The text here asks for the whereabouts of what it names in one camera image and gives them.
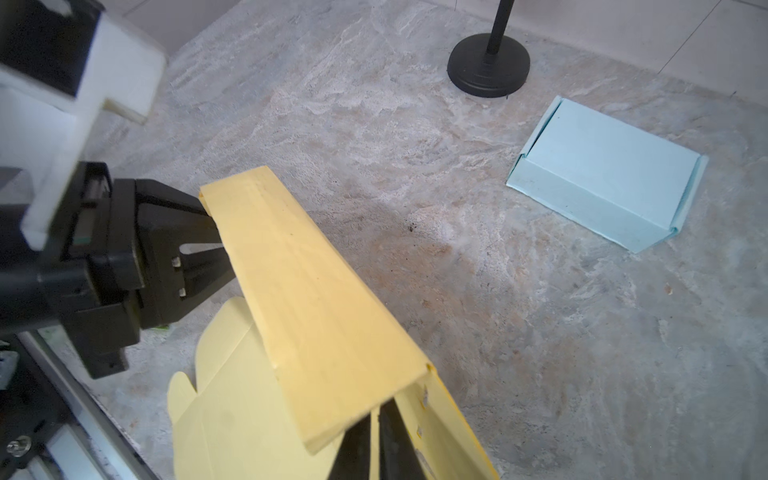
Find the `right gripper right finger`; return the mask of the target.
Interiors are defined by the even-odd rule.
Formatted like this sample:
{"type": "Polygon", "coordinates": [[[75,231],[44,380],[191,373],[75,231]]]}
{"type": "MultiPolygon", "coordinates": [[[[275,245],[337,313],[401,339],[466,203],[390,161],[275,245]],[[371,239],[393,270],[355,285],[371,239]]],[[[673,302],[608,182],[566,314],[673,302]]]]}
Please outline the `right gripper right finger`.
{"type": "Polygon", "coordinates": [[[379,478],[426,479],[394,399],[383,404],[379,410],[379,478]]]}

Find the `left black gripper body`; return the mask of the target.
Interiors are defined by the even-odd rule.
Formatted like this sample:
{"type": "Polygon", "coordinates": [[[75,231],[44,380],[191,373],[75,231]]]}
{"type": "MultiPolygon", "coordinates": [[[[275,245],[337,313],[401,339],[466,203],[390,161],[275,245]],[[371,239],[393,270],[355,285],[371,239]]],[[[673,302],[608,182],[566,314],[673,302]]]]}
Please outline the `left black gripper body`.
{"type": "Polygon", "coordinates": [[[39,280],[89,376],[127,369],[126,348],[234,279],[214,220],[190,194],[112,179],[81,162],[52,223],[39,280]]]}

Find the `light blue paper box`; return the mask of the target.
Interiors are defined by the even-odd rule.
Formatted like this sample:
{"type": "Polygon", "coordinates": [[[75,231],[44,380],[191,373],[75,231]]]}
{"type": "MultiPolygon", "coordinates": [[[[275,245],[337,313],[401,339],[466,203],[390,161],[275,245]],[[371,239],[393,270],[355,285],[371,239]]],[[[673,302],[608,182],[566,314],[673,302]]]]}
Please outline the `light blue paper box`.
{"type": "Polygon", "coordinates": [[[683,228],[707,156],[556,97],[508,187],[639,253],[683,228]]]}

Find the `yellow paper box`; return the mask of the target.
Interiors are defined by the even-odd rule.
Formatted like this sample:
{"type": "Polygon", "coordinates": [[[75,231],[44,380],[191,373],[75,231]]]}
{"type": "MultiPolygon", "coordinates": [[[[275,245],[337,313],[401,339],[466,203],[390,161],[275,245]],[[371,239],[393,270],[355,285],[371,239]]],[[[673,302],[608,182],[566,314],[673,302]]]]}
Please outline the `yellow paper box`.
{"type": "Polygon", "coordinates": [[[327,479],[345,432],[394,399],[426,479],[494,479],[438,371],[267,167],[205,185],[242,293],[167,394],[179,479],[327,479]]]}

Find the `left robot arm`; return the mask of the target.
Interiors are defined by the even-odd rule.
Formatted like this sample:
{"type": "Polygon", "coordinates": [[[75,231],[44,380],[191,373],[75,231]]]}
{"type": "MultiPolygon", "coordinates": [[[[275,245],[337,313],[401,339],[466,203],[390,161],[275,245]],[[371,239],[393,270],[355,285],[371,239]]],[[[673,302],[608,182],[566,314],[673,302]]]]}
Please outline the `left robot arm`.
{"type": "Polygon", "coordinates": [[[112,179],[82,162],[41,250],[1,209],[1,331],[60,324],[88,374],[125,371],[142,331],[175,323],[234,278],[214,220],[195,197],[155,180],[112,179]]]}

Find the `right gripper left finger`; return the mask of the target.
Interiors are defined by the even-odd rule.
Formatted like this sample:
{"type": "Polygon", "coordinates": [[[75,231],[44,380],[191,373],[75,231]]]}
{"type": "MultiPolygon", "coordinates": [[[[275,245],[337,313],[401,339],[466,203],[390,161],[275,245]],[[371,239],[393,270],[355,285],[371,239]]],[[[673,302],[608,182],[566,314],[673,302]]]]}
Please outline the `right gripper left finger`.
{"type": "Polygon", "coordinates": [[[371,462],[371,417],[367,415],[344,436],[328,480],[368,480],[371,462]]]}

